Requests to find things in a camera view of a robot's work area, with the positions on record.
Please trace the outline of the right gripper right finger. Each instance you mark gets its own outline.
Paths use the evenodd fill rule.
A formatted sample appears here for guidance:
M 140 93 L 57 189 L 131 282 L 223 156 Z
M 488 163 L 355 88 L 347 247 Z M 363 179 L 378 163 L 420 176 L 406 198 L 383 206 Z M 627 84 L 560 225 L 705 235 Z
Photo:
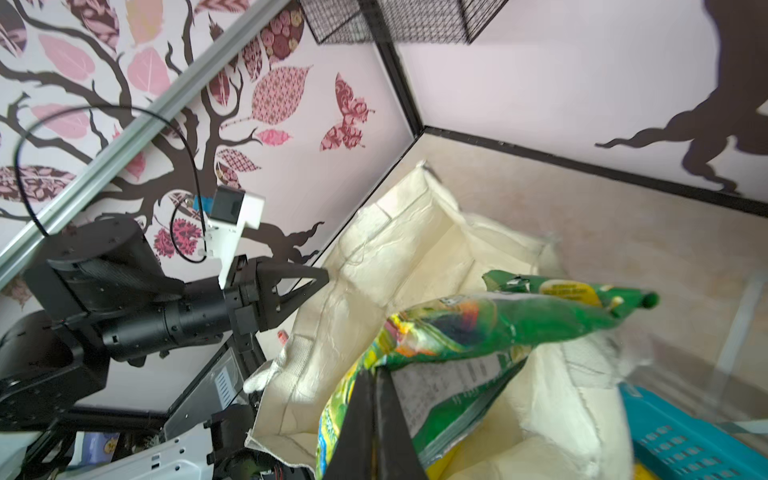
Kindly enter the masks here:
M 386 368 L 379 368 L 375 376 L 375 433 L 378 479 L 428 479 L 414 449 L 391 372 Z

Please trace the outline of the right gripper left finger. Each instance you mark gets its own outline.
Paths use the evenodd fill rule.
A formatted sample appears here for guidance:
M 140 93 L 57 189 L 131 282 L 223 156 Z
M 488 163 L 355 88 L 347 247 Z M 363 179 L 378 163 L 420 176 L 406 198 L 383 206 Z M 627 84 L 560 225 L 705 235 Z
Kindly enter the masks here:
M 373 474 L 375 380 L 362 370 L 356 377 L 351 400 L 336 447 L 323 476 L 330 480 L 370 480 Z

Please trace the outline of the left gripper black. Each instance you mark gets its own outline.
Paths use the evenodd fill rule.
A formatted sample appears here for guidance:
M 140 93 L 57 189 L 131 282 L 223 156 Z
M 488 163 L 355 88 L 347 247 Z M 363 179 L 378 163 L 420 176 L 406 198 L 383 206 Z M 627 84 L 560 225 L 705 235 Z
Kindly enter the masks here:
M 214 344 L 228 332 L 248 350 L 255 333 L 279 327 L 330 279 L 324 268 L 244 255 L 233 267 L 224 286 L 214 277 L 193 281 L 178 300 L 103 323 L 100 335 L 109 356 L 141 365 L 146 356 Z

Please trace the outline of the green yellow snack bag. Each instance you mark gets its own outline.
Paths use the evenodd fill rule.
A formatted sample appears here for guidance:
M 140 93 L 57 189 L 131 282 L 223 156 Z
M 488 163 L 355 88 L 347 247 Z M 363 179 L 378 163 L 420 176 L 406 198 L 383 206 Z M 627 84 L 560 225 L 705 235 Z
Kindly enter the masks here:
M 649 290 L 491 270 L 485 291 L 390 315 L 339 381 L 319 420 L 315 475 L 333 456 L 357 375 L 391 372 L 414 449 L 433 478 L 480 423 L 533 349 L 612 330 L 657 306 Z

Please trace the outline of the cream canvas grocery bag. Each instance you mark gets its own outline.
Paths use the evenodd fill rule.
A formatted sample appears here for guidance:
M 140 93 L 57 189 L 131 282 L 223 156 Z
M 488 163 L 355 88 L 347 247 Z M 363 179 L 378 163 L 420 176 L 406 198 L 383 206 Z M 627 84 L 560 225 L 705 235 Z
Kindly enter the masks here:
M 550 242 L 463 212 L 421 163 L 325 260 L 260 397 L 248 448 L 319 479 L 630 479 L 622 324 L 638 287 L 567 278 Z

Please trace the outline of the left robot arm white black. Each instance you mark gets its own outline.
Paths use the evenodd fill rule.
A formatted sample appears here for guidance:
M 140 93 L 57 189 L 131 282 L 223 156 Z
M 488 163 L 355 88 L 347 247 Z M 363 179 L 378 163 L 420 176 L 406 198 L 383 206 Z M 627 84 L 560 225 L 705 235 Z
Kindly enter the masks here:
M 125 431 L 116 415 L 78 415 L 83 398 L 106 387 L 112 362 L 141 367 L 152 354 L 219 342 L 242 352 L 280 326 L 329 280 L 322 268 L 236 257 L 223 279 L 168 277 L 139 224 L 107 219 L 47 237 L 24 281 L 40 309 L 1 339 L 1 428 L 38 432 L 16 479 L 63 467 L 54 446 L 78 430 Z

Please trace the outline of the teal plastic basket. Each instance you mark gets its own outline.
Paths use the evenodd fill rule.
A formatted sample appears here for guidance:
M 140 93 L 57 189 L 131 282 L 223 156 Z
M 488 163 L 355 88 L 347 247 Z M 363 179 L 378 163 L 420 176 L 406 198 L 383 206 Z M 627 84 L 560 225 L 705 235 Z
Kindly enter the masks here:
M 767 458 L 656 394 L 622 383 L 634 455 L 659 479 L 765 479 Z

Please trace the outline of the white wooden shelf rack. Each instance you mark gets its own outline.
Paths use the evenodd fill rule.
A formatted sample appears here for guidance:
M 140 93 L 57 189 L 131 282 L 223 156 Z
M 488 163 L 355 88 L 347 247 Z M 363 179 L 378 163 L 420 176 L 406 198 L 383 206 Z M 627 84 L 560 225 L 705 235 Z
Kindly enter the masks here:
M 727 400 L 731 384 L 742 384 L 735 376 L 741 351 L 747 342 L 760 301 L 767 286 L 767 271 L 751 275 L 738 304 L 736 314 L 720 350 L 701 405 L 701 415 L 726 425 L 727 430 L 739 433 L 767 434 L 766 418 L 740 419 L 743 413 Z

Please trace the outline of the aluminium frame rail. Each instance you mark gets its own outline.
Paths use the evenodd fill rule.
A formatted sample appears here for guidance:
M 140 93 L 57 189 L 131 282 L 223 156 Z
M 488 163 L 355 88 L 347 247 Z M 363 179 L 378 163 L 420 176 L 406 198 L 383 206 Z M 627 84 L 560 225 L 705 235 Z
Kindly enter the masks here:
M 249 6 L 170 88 L 155 100 L 126 132 L 96 158 L 1 251 L 1 284 L 8 284 L 31 260 L 46 233 L 61 231 L 146 145 L 160 134 L 163 122 L 175 117 L 200 93 L 227 62 L 284 7 L 284 1 L 262 0 Z

